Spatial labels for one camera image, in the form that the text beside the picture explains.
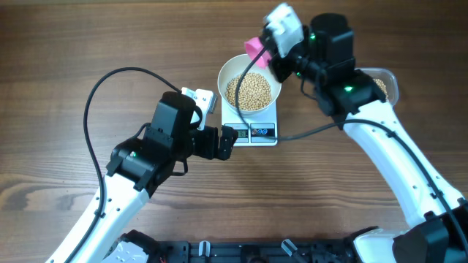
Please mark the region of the pink measuring scoop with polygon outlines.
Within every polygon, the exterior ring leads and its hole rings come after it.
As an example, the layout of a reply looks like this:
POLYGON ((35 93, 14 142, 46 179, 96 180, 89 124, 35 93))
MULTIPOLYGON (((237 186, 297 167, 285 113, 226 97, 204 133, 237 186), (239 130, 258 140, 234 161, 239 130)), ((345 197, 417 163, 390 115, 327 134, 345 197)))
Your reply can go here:
POLYGON ((264 44, 261 42, 259 37, 253 37, 250 40, 244 43, 244 48, 246 54, 250 57, 253 61, 254 58, 262 53, 262 55, 256 60, 255 64, 259 66, 259 68, 266 69, 271 62, 272 56, 268 50, 264 50, 264 44))

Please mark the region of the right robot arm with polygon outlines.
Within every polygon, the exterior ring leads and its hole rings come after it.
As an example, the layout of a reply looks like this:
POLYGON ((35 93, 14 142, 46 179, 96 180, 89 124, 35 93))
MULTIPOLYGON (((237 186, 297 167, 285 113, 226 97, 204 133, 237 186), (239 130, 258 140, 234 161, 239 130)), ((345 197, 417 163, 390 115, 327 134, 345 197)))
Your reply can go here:
POLYGON ((467 200, 431 165, 396 117, 373 78, 357 69, 352 29, 325 13, 303 25, 279 6, 261 36, 278 81, 296 74, 314 86, 319 108, 373 161, 404 213, 408 230, 371 229, 353 246, 362 262, 465 262, 467 200))

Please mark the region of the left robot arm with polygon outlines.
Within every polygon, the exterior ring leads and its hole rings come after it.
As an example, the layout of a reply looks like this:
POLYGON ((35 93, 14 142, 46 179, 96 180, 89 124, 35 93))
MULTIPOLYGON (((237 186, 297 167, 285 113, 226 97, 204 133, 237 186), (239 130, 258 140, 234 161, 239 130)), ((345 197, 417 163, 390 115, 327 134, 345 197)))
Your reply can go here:
POLYGON ((113 149, 104 185, 50 262, 102 261, 157 188, 178 175, 176 162, 186 164, 192 155, 229 159, 238 132, 229 126, 199 129, 192 117, 200 112, 194 99, 175 91, 163 93, 143 138, 131 137, 113 149))

